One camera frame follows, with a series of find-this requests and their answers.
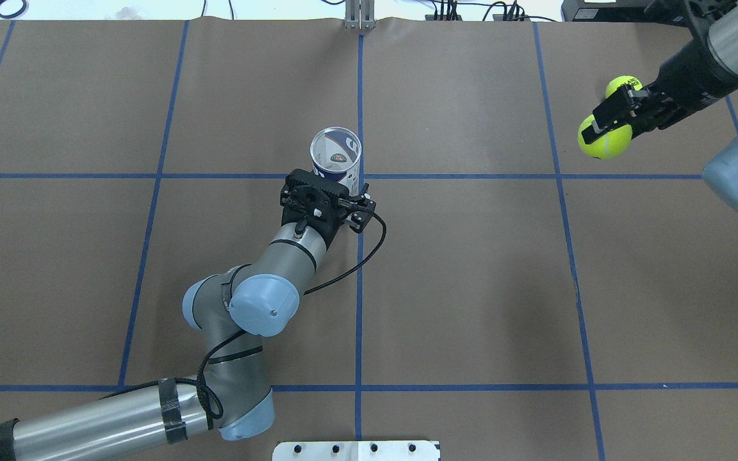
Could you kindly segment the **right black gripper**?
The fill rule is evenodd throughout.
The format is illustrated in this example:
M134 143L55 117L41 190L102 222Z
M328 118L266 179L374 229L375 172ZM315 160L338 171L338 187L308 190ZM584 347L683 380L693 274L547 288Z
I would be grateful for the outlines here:
M703 44L686 44L660 65L652 83L636 90L618 87L593 111L592 125L582 128L582 142L592 144L630 122L633 132L667 129L708 108L738 89L738 75L720 64Z

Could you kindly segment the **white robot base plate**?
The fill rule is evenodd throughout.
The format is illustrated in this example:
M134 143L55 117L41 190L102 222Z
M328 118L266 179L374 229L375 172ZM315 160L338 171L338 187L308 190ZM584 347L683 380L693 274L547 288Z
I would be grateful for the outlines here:
M272 460L440 460L438 441L293 441L275 447Z

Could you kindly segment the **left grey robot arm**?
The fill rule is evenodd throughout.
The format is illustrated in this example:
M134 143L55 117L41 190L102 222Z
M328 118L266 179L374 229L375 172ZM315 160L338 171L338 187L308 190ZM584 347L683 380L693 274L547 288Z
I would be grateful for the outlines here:
M341 227L375 202L308 170L286 176L281 226L257 260L208 275L184 294L184 320L205 339L190 376L125 385L87 405L0 423L0 460L106 460L217 431L231 442L275 421L263 339L279 335L316 291L313 278Z

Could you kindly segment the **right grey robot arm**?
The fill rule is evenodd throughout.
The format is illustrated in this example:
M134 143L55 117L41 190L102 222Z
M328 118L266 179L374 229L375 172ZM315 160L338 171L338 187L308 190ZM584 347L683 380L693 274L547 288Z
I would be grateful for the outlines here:
M653 1L645 13L654 20L680 19L691 40L660 65L647 85L615 81L603 101L578 129L582 152L614 158L630 141L667 129L715 102L726 102L736 137L704 167L701 179L738 213L738 1Z

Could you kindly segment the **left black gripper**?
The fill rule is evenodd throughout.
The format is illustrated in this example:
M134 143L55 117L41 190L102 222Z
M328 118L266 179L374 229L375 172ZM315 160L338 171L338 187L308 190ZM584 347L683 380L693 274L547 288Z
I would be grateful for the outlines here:
M282 225L289 224L293 238L300 239L313 229L330 248L343 225L349 205L350 190L340 182L328 180L309 170L294 169L285 177L279 196L283 207Z

